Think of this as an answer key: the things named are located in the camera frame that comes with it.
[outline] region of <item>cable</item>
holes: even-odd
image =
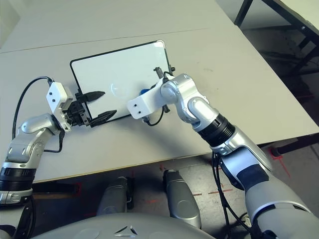
[[[15,113],[14,113],[13,126],[12,126],[12,139],[15,138],[16,120],[17,120],[17,118],[18,118],[18,113],[19,113],[19,109],[20,109],[20,106],[21,106],[23,97],[24,97],[26,91],[30,88],[30,86],[31,86],[34,82],[36,82],[36,81],[38,81],[38,80],[42,80],[42,79],[46,79],[48,82],[49,82],[49,81],[50,81],[50,82],[53,81],[51,78],[49,78],[49,77],[47,77],[47,76],[40,76],[40,77],[38,77],[38,78],[35,78],[33,81],[31,81],[31,82],[24,88],[24,90],[23,90],[23,92],[22,92],[22,94],[21,94],[21,96],[20,96],[20,99],[19,99],[19,101],[18,101],[18,104],[17,104],[17,106],[16,106]]]
[[[50,150],[50,149],[45,149],[44,152],[50,152],[50,153],[59,153],[62,150],[63,146],[63,138],[65,136],[65,131],[61,128],[60,129],[60,134],[59,134],[59,149],[58,150]]]
[[[171,72],[168,72],[168,71],[164,71],[163,74],[164,74],[164,76],[165,76],[165,74],[169,74],[170,76],[174,76]]]
[[[36,208],[35,208],[35,202],[34,202],[34,197],[31,195],[31,205],[32,205],[32,222],[31,222],[31,228],[28,233],[28,236],[26,237],[27,239],[31,238],[34,228],[35,228],[35,220],[36,220]]]
[[[16,121],[17,121],[17,118],[18,118],[18,114],[19,114],[19,109],[20,109],[20,106],[21,106],[21,103],[22,103],[22,100],[23,100],[23,97],[25,95],[25,93],[27,92],[27,90],[30,88],[30,86],[34,83],[34,82],[37,82],[38,80],[42,80],[42,79],[45,79],[48,81],[49,85],[51,85],[51,83],[53,82],[53,80],[50,78],[50,77],[47,77],[47,76],[40,76],[38,78],[35,78],[34,80],[32,80],[23,90],[20,98],[19,98],[19,101],[18,101],[18,104],[16,106],[16,109],[15,109],[15,113],[14,113],[14,118],[13,118],[13,125],[12,125],[12,139],[15,138],[15,131],[16,131]],[[50,152],[50,153],[59,153],[61,152],[62,150],[62,145],[63,145],[63,138],[65,136],[65,131],[60,128],[60,134],[59,134],[59,149],[58,150],[50,150],[50,149],[45,149],[44,152]]]
[[[219,197],[220,197],[220,201],[223,207],[223,211],[224,211],[224,216],[225,216],[225,221],[226,221],[226,230],[227,230],[227,235],[228,238],[231,238],[231,230],[230,230],[230,225],[229,225],[229,218],[228,218],[228,214],[227,214],[227,206],[225,204],[225,199],[223,198],[223,192],[221,189],[219,189],[219,185],[220,185],[220,181],[217,178],[216,172],[218,172],[218,163],[216,163],[216,154],[213,152],[212,154],[212,159],[211,159],[211,163],[212,163],[212,168],[213,168],[213,175],[214,175],[214,179],[217,185],[217,189],[219,192]]]
[[[159,120],[156,123],[150,123],[149,121],[146,121],[145,123],[147,123],[149,126],[155,126],[161,121],[163,114],[164,114],[164,107],[161,108],[161,114],[160,114]]]
[[[229,219],[228,219],[228,214],[227,214],[227,210],[226,208],[228,208],[228,210],[230,211],[230,213],[234,216],[234,218],[236,219],[236,221],[246,230],[250,233],[250,228],[244,224],[240,218],[236,215],[236,213],[234,212],[234,210],[230,207],[229,203],[227,202],[227,199],[225,198],[225,195],[222,191],[221,188],[221,183],[220,183],[220,177],[219,177],[219,170],[218,170],[218,165],[219,165],[219,156],[217,154],[215,154],[213,152],[212,154],[212,168],[213,168],[213,175],[214,175],[214,179],[217,185],[217,189],[219,192],[219,196],[220,196],[220,201],[221,204],[223,206],[223,210],[224,210],[224,216],[225,216],[225,221],[226,221],[226,227],[227,227],[227,234],[230,238],[231,236],[231,231],[230,231],[230,226],[229,226]]]

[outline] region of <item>white screen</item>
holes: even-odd
[[[83,94],[104,91],[105,95],[87,103],[92,118],[105,111],[117,110],[109,120],[129,115],[127,101],[139,96],[158,80],[153,69],[168,71],[165,46],[162,41],[132,47],[71,62],[74,75]]]

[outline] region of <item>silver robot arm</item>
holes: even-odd
[[[61,83],[51,83],[47,100],[52,114],[24,122],[10,143],[0,171],[0,239],[27,238],[34,213],[31,197],[35,172],[48,140],[62,129],[71,130],[63,111],[72,99]]]
[[[319,219],[286,184],[271,174],[263,151],[237,126],[232,125],[197,89],[187,74],[160,79],[155,87],[128,102],[135,119],[175,104],[182,121],[221,155],[221,168],[231,183],[245,190],[248,215],[255,230],[274,238],[316,238]]]

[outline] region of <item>red tape mark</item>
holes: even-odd
[[[157,203],[158,200],[157,199],[153,199],[153,200],[146,200],[146,203]]]
[[[270,153],[271,158],[272,158],[273,160],[278,160],[279,163],[281,164],[281,166],[283,167],[284,171],[285,171],[286,174],[288,175],[288,177],[291,178],[290,173],[289,173],[287,167],[285,166],[285,164],[284,164],[284,162],[283,162],[283,158],[284,158],[284,157],[283,157],[282,155],[280,155],[280,156],[275,156],[275,155],[273,155],[272,152],[271,152],[271,147],[267,148],[267,150],[268,150],[268,152]]]
[[[233,191],[233,189],[225,189],[225,190],[222,190],[223,193],[225,192],[230,192],[230,191]],[[215,191],[215,192],[210,192],[208,194],[216,194],[216,193],[219,193],[218,191]]]

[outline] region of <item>metal table frame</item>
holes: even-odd
[[[282,5],[278,4],[275,0],[262,0],[267,4],[271,9],[277,12],[285,20],[287,20],[292,26],[299,30],[304,36],[304,40],[299,44],[299,48],[304,48],[310,41],[313,42],[316,47],[305,56],[305,58],[297,64],[287,76],[303,75],[303,74],[312,74],[317,73],[319,70],[306,70],[300,71],[313,57],[319,56],[319,34],[316,30],[313,29],[313,26],[310,26],[306,21],[302,21],[301,17],[297,17],[298,14],[294,15],[285,9]],[[234,24],[238,27],[241,26],[245,16],[251,6],[253,0],[244,0],[243,4],[240,7],[240,10],[236,16]]]

